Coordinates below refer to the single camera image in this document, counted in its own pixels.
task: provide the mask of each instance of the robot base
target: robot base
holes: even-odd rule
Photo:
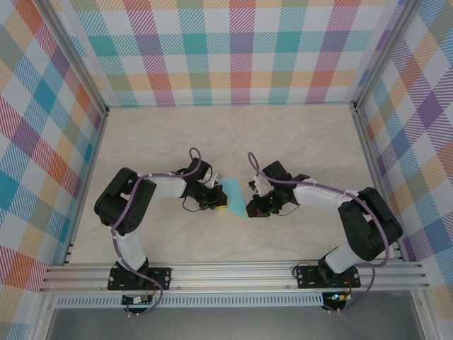
[[[340,274],[332,284],[327,284],[319,275],[318,266],[297,266],[294,269],[297,277],[297,287],[307,288],[359,288],[361,286],[359,272],[356,267],[350,267]]]
[[[162,286],[162,289],[170,289],[171,268],[149,268],[148,261],[138,270],[140,273],[154,279]],[[153,285],[143,278],[131,273],[118,262],[110,270],[107,290],[150,290]]]

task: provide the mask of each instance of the plaid backdrop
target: plaid backdrop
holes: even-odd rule
[[[423,2],[361,114],[437,323],[453,329],[452,0]]]
[[[57,264],[100,113],[31,0],[0,0],[0,339],[22,339]]]
[[[356,101],[357,97],[359,96],[361,90],[363,89],[363,86],[365,85],[365,82],[368,79],[369,73],[371,72],[372,68],[375,66],[377,60],[379,59],[379,56],[381,55],[382,48],[384,48],[387,40],[390,37],[390,33],[395,27],[395,24],[398,22],[399,16],[401,15],[401,12],[404,8],[404,5],[406,4],[407,0],[398,0],[398,4],[396,5],[394,12],[391,15],[391,18],[389,22],[387,23],[384,32],[382,33],[381,38],[379,39],[379,42],[376,45],[376,48],[373,51],[373,54],[371,58],[369,59],[369,62],[367,64],[367,68],[362,74],[362,77],[360,78],[359,84],[357,88],[355,89],[354,96],[352,97],[351,101]]]
[[[348,102],[398,0],[71,0],[97,69],[52,2],[105,98],[139,106]]]

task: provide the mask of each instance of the marble tabletop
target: marble tabletop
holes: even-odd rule
[[[224,179],[237,178],[246,202],[252,196],[247,184],[253,176],[249,151],[262,168],[280,160],[293,176],[308,174],[344,189],[372,185],[346,104],[114,108],[71,262],[116,260],[110,233],[93,207],[120,168],[141,174],[175,171],[189,164],[192,146]],[[177,198],[151,201],[139,227],[150,261],[319,259],[345,241],[339,217],[316,208],[246,220],[227,210],[187,212],[181,203]],[[187,204],[196,207],[189,200]]]

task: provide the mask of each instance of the red wire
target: red wire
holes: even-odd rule
[[[351,283],[351,280],[346,276],[346,281],[349,283],[349,293],[348,295],[351,295],[351,292],[352,292],[352,283]]]
[[[153,291],[153,295],[151,295],[151,297],[154,297],[154,294],[156,294],[156,285],[154,285],[154,291]],[[149,291],[149,283],[147,285],[147,292],[145,293],[145,298],[148,300],[148,291]]]

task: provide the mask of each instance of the vented metal strip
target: vented metal strip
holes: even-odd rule
[[[172,294],[159,307],[300,307],[322,306],[322,293]],[[55,308],[121,308],[121,295],[59,295]]]

